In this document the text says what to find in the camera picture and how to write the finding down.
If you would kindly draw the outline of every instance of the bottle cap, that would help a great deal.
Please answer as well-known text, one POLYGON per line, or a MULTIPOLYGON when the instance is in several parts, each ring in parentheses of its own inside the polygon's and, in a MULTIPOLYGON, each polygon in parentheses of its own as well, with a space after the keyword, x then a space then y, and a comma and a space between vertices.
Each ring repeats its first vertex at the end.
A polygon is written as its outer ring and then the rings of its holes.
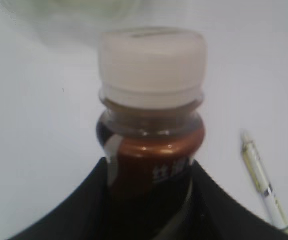
POLYGON ((106 32, 99 50, 101 95, 136 109, 201 101, 206 43, 190 30, 145 27, 106 32))

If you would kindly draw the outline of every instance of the white surface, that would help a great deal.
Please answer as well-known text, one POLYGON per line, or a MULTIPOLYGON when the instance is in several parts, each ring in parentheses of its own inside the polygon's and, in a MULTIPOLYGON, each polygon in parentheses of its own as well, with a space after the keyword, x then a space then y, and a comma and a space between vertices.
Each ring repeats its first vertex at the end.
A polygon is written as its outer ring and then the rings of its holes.
POLYGON ((103 34, 101 94, 138 109, 182 107, 203 97, 206 43, 194 31, 142 27, 103 34))
MULTIPOLYGON (((197 30, 208 43, 200 164, 267 220, 239 154, 246 128, 288 217, 288 0, 149 0, 132 20, 147 24, 197 30)), ((25 29, 0 11, 0 240, 56 207, 103 155, 95 34, 63 27, 37 34, 42 44, 25 29)))

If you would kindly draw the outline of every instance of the bottle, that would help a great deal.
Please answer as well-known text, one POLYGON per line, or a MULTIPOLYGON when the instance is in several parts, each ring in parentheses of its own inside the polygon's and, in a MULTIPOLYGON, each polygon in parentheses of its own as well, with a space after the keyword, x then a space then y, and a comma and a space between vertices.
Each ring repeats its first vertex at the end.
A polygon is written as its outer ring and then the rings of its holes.
POLYGON ((103 34, 97 136, 108 165, 108 240, 178 239, 193 156, 206 44, 196 32, 142 27, 103 34))

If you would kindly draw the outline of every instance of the white pen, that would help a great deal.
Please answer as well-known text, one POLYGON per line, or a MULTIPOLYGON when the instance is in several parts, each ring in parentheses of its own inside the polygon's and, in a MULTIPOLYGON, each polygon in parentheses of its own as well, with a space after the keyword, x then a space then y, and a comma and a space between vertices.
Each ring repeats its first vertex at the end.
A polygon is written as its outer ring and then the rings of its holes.
POLYGON ((268 176, 263 168, 255 144, 246 131, 242 132, 241 139, 243 142, 243 160, 256 190, 261 194, 264 200, 271 223, 277 229, 288 234, 288 224, 285 215, 283 214, 281 206, 269 182, 268 176))

